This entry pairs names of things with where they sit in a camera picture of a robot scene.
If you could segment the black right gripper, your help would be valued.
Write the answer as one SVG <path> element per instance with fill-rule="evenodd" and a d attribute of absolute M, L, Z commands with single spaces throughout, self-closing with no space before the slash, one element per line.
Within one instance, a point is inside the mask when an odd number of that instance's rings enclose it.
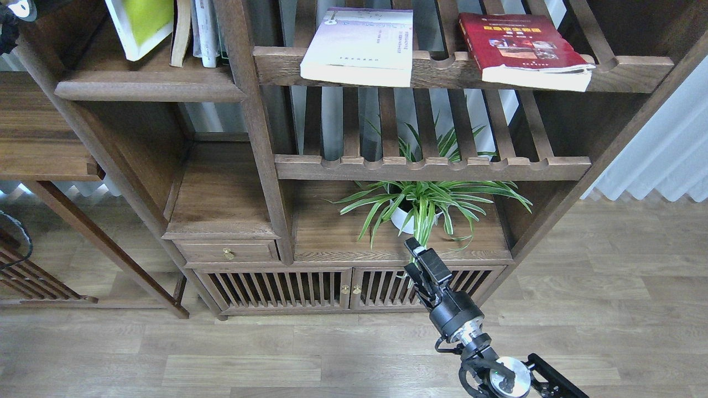
<path fill-rule="evenodd" d="M 480 325 L 485 315 L 473 300 L 450 287 L 452 273 L 434 249 L 426 249 L 415 238 L 405 240 L 404 246 L 414 258 L 405 266 L 405 272 L 414 283 L 418 299 L 430 312 L 429 318 L 441 337 L 450 341 L 467 322 Z"/>

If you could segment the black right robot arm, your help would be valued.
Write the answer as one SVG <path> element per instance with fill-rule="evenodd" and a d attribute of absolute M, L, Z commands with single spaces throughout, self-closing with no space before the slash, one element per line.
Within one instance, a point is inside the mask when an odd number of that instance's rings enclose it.
<path fill-rule="evenodd" d="M 405 247 L 414 258 L 405 272 L 440 333 L 435 350 L 460 356 L 459 380 L 468 395 L 526 397 L 535 390 L 541 397 L 587 397 L 534 353 L 527 361 L 498 356 L 491 337 L 481 330 L 485 315 L 467 293 L 450 287 L 452 273 L 436 252 L 415 238 L 407 239 Z"/>

